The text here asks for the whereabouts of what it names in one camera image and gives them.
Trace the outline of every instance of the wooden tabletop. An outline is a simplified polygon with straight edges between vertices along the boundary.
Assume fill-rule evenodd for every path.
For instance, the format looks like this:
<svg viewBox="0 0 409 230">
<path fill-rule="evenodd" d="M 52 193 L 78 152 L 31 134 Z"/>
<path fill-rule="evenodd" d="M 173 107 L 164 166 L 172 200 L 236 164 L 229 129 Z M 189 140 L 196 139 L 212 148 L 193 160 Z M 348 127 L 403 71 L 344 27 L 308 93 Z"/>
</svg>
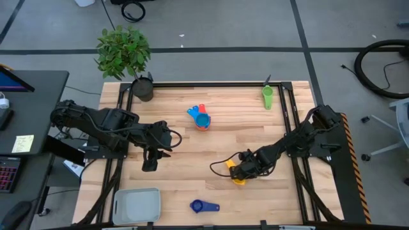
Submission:
<svg viewBox="0 0 409 230">
<path fill-rule="evenodd" d="M 119 86 L 119 83 L 104 84 L 100 109 L 115 108 Z M 315 106 L 311 89 L 307 81 L 293 82 L 293 89 L 303 120 L 308 110 Z M 205 104 L 212 117 L 206 132 L 196 130 L 193 119 L 186 112 L 198 104 Z M 143 151 L 133 145 L 129 146 L 128 158 L 123 164 L 120 189 L 160 189 L 162 210 L 154 223 L 156 226 L 258 225 L 260 220 L 268 224 L 302 223 L 293 168 L 286 154 L 281 155 L 270 176 L 247 180 L 245 186 L 235 185 L 229 178 L 217 176 L 209 169 L 212 162 L 247 148 L 255 151 L 283 137 L 285 126 L 277 88 L 274 88 L 269 111 L 263 107 L 260 87 L 184 87 L 155 88 L 150 102 L 134 97 L 132 112 L 140 116 L 140 123 L 166 120 L 170 129 L 183 136 L 180 146 L 171 153 L 172 157 L 158 161 L 155 172 L 142 172 Z M 291 113 L 290 120 L 294 128 Z M 309 161 L 317 194 L 341 219 L 343 215 L 330 166 L 316 158 Z M 104 169 L 105 160 L 97 160 L 84 172 L 73 222 L 83 218 L 100 195 Z M 228 174 L 225 164 L 215 165 L 214 169 Z M 304 194 L 312 220 L 311 204 L 305 191 Z M 189 207 L 195 199 L 217 203 L 220 211 L 196 214 Z M 104 220 L 109 214 L 108 204 Z"/>
</svg>

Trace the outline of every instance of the potted plant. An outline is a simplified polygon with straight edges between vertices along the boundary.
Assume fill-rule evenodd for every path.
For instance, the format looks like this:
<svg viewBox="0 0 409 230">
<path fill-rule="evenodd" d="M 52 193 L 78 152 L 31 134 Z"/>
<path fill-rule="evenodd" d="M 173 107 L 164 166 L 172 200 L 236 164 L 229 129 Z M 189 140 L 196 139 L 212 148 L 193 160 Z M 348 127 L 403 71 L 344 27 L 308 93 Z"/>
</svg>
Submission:
<svg viewBox="0 0 409 230">
<path fill-rule="evenodd" d="M 123 71 L 127 69 L 129 75 L 134 76 L 132 93 L 144 102 L 153 98 L 153 83 L 150 73 L 148 77 L 138 76 L 137 73 L 145 71 L 146 63 L 151 59 L 149 44 L 146 37 L 139 31 L 132 29 L 123 30 L 117 26 L 116 30 L 102 30 L 100 43 L 96 46 L 100 57 L 95 60 L 98 69 L 103 71 L 103 78 L 115 77 L 121 81 L 125 77 Z"/>
</svg>

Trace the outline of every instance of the desk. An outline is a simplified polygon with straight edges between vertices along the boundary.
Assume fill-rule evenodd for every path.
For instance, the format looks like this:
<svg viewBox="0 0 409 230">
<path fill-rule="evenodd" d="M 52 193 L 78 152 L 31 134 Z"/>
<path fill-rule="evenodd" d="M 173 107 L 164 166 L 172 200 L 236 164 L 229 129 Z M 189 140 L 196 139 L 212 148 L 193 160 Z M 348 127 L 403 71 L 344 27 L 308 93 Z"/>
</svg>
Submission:
<svg viewBox="0 0 409 230">
<path fill-rule="evenodd" d="M 315 106 L 311 89 L 306 81 L 292 82 L 292 86 L 298 114 L 303 119 Z M 104 84 L 100 109 L 115 108 L 119 88 L 119 83 Z M 212 117 L 212 124 L 206 132 L 196 130 L 186 112 L 197 104 L 205 104 Z M 277 88 L 274 88 L 270 111 L 263 107 L 261 87 L 162 86 L 154 89 L 154 98 L 150 102 L 141 102 L 134 97 L 132 112 L 140 116 L 141 123 L 164 119 L 169 128 L 183 136 L 181 145 L 171 153 L 172 157 L 158 161 L 155 172 L 141 171 L 142 149 L 134 146 L 129 146 L 128 158 L 123 163 L 120 189 L 160 189 L 162 212 L 154 226 L 259 225 L 260 220 L 266 220 L 268 224 L 302 223 L 291 160 L 286 154 L 282 154 L 270 176 L 249 180 L 245 186 L 235 185 L 229 178 L 221 178 L 209 169 L 212 162 L 224 160 L 247 148 L 256 150 L 283 136 L 286 129 Z M 289 116 L 294 128 L 292 115 Z M 309 162 L 318 195 L 333 214 L 342 219 L 331 167 L 315 158 Z M 82 219 L 99 196 L 104 169 L 105 160 L 97 160 L 84 172 L 73 222 Z M 215 165 L 215 170 L 228 174 L 224 164 Z M 306 192 L 304 195 L 312 219 Z M 195 199 L 220 204 L 220 212 L 195 214 L 189 208 L 189 203 Z M 108 218 L 110 200 L 108 197 L 104 221 Z"/>
<path fill-rule="evenodd" d="M 17 77 L 35 88 L 33 93 L 5 92 L 15 111 L 7 129 L 0 131 L 0 154 L 11 154 L 16 135 L 34 135 L 33 145 L 22 164 L 17 186 L 12 194 L 0 194 L 0 220 L 20 201 L 31 201 L 41 196 L 54 156 L 43 153 L 50 129 L 50 113 L 64 90 L 66 71 L 14 71 Z M 29 229 L 39 200 L 33 201 L 29 215 L 19 229 Z"/>
</svg>

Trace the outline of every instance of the computer monitor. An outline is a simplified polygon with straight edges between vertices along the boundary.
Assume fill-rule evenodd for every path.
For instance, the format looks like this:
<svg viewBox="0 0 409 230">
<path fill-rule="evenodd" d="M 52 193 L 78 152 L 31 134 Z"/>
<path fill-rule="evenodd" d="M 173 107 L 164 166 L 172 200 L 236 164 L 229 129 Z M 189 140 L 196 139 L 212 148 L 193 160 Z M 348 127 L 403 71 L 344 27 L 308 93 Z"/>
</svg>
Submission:
<svg viewBox="0 0 409 230">
<path fill-rule="evenodd" d="M 34 90 L 34 87 L 0 66 L 0 91 L 34 92 Z"/>
</svg>

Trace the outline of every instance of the orange and black striped edge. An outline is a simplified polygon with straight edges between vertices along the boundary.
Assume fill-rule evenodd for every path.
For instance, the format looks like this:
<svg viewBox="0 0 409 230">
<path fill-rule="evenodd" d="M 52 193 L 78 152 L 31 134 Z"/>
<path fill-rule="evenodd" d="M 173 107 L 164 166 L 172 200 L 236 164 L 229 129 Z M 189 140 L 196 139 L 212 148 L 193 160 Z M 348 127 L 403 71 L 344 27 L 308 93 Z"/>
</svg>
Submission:
<svg viewBox="0 0 409 230">
<path fill-rule="evenodd" d="M 360 177 L 360 172 L 359 172 L 359 168 L 358 168 L 357 156 L 355 155 L 355 150 L 353 149 L 352 136 L 351 136 L 350 128 L 348 126 L 348 120 L 346 119 L 346 115 L 343 114 L 343 113 L 341 113 L 341 117 L 343 119 L 345 134 L 346 134 L 346 138 L 348 140 L 348 145 L 350 147 L 352 166 L 353 166 L 353 168 L 355 170 L 355 178 L 357 180 L 360 201 L 361 201 L 362 207 L 364 209 L 364 215 L 365 215 L 366 223 L 370 224 L 371 223 L 371 216 L 369 215 L 369 209 L 368 209 L 368 205 L 366 203 L 364 186 L 362 185 L 362 179 Z"/>
</svg>

